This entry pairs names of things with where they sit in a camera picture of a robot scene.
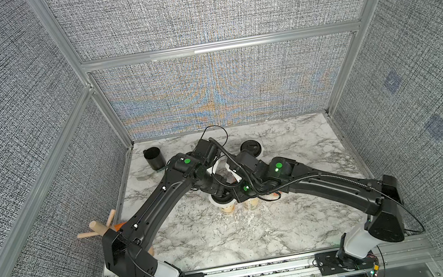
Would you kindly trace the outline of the black lid front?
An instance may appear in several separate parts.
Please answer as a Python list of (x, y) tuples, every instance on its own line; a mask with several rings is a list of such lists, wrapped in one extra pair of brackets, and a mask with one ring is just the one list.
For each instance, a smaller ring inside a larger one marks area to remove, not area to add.
[(240, 151), (246, 151), (254, 157), (259, 157), (263, 152), (263, 147), (259, 141), (246, 140), (241, 144)]

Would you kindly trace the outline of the black lid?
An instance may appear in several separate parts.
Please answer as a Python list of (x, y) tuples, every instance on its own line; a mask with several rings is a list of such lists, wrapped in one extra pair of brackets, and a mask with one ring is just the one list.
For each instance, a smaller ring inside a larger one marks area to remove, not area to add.
[(259, 141), (246, 140), (241, 144), (240, 151), (246, 151), (254, 157), (259, 157), (263, 152), (263, 147)]
[(210, 197), (214, 201), (214, 203), (219, 205), (226, 205), (235, 199), (233, 194), (228, 191), (225, 191), (221, 195), (211, 195)]

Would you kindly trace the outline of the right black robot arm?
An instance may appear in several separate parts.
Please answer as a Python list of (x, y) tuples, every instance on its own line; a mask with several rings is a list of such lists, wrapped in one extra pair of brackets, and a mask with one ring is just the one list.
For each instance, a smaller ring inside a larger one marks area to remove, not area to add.
[(307, 194), (365, 213), (362, 221), (342, 235), (336, 254), (340, 267), (348, 271), (355, 269), (378, 245), (402, 242), (406, 237), (401, 214), (404, 203), (394, 176), (358, 179), (279, 156), (265, 163), (248, 152), (228, 158), (227, 167), (238, 179), (242, 195)]

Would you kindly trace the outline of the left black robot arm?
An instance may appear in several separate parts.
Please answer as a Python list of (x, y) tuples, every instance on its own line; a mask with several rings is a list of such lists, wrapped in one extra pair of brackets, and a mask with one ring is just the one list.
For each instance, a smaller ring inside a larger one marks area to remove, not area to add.
[(187, 154), (173, 156), (164, 176), (141, 208), (118, 231), (108, 229), (102, 235), (105, 266), (118, 277), (183, 277), (172, 264), (158, 261), (149, 254), (161, 225), (179, 200), (191, 189), (210, 195), (224, 192), (208, 170), (222, 152), (214, 139), (200, 140)]

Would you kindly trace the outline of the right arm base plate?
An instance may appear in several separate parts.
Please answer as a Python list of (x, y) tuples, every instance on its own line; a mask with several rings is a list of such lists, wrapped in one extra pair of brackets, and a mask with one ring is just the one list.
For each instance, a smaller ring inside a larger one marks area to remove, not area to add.
[(315, 254), (314, 263), (322, 276), (358, 271), (378, 270), (379, 261), (376, 256), (368, 256), (363, 259), (343, 255), (337, 256), (337, 251), (329, 251)]

